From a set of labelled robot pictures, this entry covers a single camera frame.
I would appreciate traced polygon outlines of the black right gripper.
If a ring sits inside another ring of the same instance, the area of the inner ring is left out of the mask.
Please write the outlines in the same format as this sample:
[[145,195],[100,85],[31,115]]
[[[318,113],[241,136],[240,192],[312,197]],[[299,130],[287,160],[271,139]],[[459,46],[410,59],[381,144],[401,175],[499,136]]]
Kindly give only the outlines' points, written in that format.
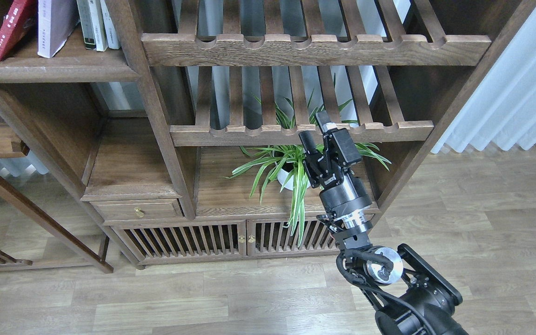
[[313,188],[319,193],[329,221],[349,222],[372,204],[363,182],[354,176],[351,166],[362,160],[348,129],[338,128],[329,114],[315,114],[322,131],[324,151],[317,150],[310,131],[301,131],[299,138],[304,150],[304,169]]

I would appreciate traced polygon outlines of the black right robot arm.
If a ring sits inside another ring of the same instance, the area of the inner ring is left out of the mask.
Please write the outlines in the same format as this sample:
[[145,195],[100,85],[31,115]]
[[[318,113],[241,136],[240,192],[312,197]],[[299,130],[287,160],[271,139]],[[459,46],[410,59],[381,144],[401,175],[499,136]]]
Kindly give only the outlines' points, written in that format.
[[464,335],[453,319],[463,302],[460,292],[406,244],[375,246],[373,225],[364,210],[372,203],[352,165],[362,161],[348,129],[338,128],[326,112],[315,116],[322,132],[319,151],[309,132],[300,133],[303,161],[313,188],[322,187],[325,214],[317,218],[334,237],[338,271],[359,288],[375,310],[383,335]]

